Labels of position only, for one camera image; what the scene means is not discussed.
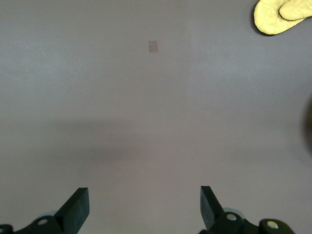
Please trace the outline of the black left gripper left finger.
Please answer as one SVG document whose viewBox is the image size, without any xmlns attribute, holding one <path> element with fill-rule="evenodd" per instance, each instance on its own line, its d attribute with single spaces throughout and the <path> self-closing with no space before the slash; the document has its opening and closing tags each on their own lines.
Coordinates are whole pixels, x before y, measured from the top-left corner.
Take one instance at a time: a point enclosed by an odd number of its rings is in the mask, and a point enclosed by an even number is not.
<svg viewBox="0 0 312 234">
<path fill-rule="evenodd" d="M 0 224 L 0 234 L 78 234 L 90 213 L 88 188 L 78 188 L 54 215 L 44 215 L 14 231 Z"/>
</svg>

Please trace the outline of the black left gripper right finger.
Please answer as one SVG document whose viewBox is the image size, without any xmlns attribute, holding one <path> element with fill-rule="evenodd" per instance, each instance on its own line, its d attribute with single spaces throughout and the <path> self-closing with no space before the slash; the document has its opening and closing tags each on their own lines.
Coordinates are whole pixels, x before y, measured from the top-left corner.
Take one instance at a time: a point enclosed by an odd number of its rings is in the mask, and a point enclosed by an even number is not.
<svg viewBox="0 0 312 234">
<path fill-rule="evenodd" d="M 210 186 L 200 187 L 200 213 L 206 229 L 199 234 L 295 234 L 277 219 L 263 219 L 254 225 L 237 212 L 225 211 Z"/>
</svg>

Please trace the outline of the yellow quilted oven mitt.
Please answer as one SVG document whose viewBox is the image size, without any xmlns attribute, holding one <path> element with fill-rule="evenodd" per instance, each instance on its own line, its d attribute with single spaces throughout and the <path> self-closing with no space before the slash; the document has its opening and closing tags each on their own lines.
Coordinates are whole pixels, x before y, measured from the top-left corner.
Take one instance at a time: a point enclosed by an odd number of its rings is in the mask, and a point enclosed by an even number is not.
<svg viewBox="0 0 312 234">
<path fill-rule="evenodd" d="M 259 0 L 254 7 L 254 25 L 269 36 L 281 34 L 312 17 L 312 0 Z"/>
</svg>

